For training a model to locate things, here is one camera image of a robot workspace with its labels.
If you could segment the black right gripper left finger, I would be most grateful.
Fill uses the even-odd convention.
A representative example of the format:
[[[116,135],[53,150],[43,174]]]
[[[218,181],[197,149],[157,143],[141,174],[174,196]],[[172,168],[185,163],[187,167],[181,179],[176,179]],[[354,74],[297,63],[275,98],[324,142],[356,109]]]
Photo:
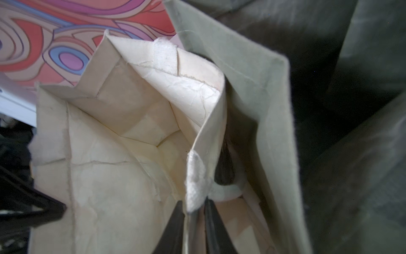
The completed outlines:
[[[185,214],[178,201],[153,254],[182,254]]]

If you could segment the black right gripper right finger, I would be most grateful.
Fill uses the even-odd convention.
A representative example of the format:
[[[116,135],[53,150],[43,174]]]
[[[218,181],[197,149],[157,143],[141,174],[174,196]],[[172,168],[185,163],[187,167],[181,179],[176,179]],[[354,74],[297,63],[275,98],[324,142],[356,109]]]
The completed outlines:
[[[206,252],[208,254],[237,254],[215,203],[204,203]]]

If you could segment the cream canvas tote bag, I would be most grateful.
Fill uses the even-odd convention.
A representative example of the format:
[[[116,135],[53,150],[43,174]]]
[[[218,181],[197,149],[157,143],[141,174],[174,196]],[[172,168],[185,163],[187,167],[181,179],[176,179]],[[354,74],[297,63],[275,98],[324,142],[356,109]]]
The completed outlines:
[[[177,202],[215,201],[239,254],[276,252],[226,140],[226,79],[167,39],[106,31],[78,84],[40,85],[34,185],[67,206],[31,254],[150,254]]]

